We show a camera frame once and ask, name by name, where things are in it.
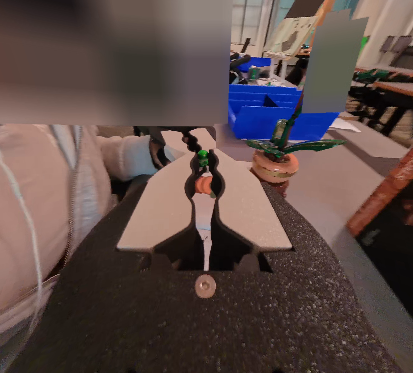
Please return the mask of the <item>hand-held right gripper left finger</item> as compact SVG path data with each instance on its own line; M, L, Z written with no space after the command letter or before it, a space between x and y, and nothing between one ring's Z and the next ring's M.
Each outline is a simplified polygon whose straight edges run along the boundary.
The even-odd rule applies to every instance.
M194 178L198 157L189 152L154 174L144 187L117 244L120 251L190 253L197 238Z

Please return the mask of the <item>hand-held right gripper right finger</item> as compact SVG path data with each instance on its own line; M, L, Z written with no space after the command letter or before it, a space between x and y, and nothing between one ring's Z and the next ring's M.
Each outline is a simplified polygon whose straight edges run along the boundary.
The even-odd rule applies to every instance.
M260 181L249 169L219 149L209 152L216 217L225 230L254 252L291 251L284 230Z

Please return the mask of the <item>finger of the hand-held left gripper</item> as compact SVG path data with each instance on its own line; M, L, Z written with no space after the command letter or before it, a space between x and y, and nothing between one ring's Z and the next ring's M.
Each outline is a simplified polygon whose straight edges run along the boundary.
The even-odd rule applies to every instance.
M161 135L165 143L166 158L173 162L188 153L197 154L202 147L198 143L198 130L173 131L163 130Z
M216 148L216 141L206 128L193 129L193 136L196 137L200 150L210 151Z

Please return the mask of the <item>grey desk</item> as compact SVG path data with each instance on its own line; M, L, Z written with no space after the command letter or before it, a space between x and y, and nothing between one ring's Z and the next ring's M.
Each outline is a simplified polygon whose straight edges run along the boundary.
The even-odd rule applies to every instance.
M287 200L272 195L295 251L272 272L213 272L184 302L176 372L412 372L412 319L344 223L381 180L347 148L304 152Z

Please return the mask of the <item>brick-built potted orchid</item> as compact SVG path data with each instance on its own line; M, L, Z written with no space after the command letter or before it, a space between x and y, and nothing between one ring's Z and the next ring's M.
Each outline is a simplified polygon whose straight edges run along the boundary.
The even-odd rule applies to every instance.
M321 139L288 145L292 127L302 113L303 100L304 92L301 92L292 116L276 122L270 140L248 139L246 141L248 147L255 149L250 171L260 182L268 183L284 198L290 178L299 170L299 162L294 153L298 151L319 152L346 143L339 139Z

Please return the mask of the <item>large blue storage bin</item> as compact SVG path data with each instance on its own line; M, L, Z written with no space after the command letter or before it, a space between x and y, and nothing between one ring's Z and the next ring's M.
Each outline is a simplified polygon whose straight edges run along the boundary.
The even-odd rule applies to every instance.
M272 137L276 122L289 119L293 108L228 106L228 123L237 139L262 139ZM302 113L292 127L291 141L317 141L323 138L339 113Z

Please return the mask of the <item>black and white device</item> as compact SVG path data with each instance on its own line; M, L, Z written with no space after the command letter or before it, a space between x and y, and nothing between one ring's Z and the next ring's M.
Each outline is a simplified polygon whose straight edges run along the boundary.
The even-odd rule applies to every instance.
M230 85L247 85L248 80L240 71L240 66L250 62L251 56L248 54L241 55L238 52L234 52L230 55L230 72L229 72L229 84Z

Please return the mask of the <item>person's grey hoodie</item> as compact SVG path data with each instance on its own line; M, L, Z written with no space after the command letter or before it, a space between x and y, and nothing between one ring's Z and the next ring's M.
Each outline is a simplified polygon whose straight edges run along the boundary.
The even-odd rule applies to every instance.
M113 207L96 126L1 124L1 331L31 316L45 281Z

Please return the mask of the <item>white paper sheet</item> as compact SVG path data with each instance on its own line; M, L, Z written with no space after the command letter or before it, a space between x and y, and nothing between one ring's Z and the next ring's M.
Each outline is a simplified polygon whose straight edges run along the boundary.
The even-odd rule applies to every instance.
M329 130L347 130L353 132L360 132L361 130L347 120L336 118L328 128Z

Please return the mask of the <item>pale printed board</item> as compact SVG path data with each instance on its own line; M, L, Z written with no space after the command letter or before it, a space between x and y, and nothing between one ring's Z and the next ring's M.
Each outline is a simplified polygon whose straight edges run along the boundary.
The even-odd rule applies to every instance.
M318 16L285 18L264 47L264 56L289 60L299 51L319 20Z

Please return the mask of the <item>brown-edged dark panel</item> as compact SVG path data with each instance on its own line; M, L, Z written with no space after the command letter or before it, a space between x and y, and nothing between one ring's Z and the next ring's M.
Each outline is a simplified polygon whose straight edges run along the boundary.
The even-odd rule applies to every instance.
M412 287L413 149L410 148L346 228L390 284Z

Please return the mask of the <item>wooden workbench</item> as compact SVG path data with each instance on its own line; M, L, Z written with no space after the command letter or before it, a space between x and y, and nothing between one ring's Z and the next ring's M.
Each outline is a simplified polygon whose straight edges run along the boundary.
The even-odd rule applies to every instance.
M357 106L347 110L370 128L389 136L403 116L413 109L412 73L373 68L354 71L348 97Z

